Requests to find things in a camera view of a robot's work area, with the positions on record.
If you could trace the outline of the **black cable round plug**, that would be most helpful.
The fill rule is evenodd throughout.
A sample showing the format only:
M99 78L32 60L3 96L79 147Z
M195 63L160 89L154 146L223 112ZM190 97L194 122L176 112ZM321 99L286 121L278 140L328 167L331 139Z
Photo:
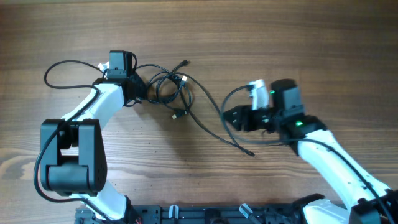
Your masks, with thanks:
M249 156L255 156L255 153L240 146L234 137L231 137L230 141L220 137L219 135L215 134L213 131L208 129L196 117L196 115L191 111L191 107L193 104L193 95L189 87L187 87L186 85L188 79L193 81L196 85L198 85L198 87L204 92L206 97L209 99L210 103L213 105L216 112L220 114L220 108L218 104L215 102L211 93L202 84L200 84L199 81L197 81L190 75L181 72L160 72L159 74L154 75L150 80L148 87L150 88L152 85L155 85L154 87L155 98L150 99L149 101L153 104L164 105L166 108L175 111L175 113L172 115L173 119L189 115L202 130L204 130L206 133L208 133L215 139L230 146L233 146ZM160 95L161 87L166 80L171 81L176 86L176 90L168 96L161 96ZM180 96L181 98L181 101L183 103L183 108L176 108L170 105L178 96Z

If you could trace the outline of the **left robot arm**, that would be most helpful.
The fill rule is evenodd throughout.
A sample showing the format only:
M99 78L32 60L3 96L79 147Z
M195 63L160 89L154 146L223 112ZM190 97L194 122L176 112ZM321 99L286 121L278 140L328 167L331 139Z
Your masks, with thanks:
M130 199L107 180L102 130L118 110L145 97L146 86L137 73L108 71L89 88L90 94L74 110L42 123L36 191L54 203L79 201L99 222L141 223Z

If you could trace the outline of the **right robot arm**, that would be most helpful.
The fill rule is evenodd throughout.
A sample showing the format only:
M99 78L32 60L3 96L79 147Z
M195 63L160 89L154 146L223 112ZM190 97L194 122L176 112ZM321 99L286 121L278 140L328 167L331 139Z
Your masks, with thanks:
M292 221L397 223L397 191L365 171L317 117L305 115L302 105L236 106L220 117L238 131L277 132L278 142L312 165L343 202L339 207L322 195L308 196L295 203Z

